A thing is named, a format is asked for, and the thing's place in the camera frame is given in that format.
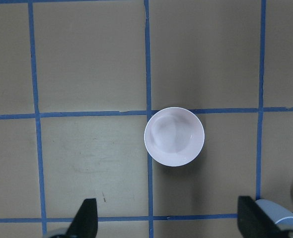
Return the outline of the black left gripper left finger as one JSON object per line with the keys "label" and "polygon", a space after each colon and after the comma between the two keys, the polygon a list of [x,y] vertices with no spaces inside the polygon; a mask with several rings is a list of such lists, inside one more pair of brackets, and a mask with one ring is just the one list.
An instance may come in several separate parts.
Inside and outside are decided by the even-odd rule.
{"label": "black left gripper left finger", "polygon": [[95,238],[98,232],[97,202],[85,199],[66,231],[68,238]]}

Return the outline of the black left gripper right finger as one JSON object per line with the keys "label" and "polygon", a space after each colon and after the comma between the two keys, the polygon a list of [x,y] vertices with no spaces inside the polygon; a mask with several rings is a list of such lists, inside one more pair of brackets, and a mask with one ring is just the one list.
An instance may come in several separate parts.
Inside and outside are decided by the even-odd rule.
{"label": "black left gripper right finger", "polygon": [[243,238],[288,238],[250,196],[237,200],[237,226]]}

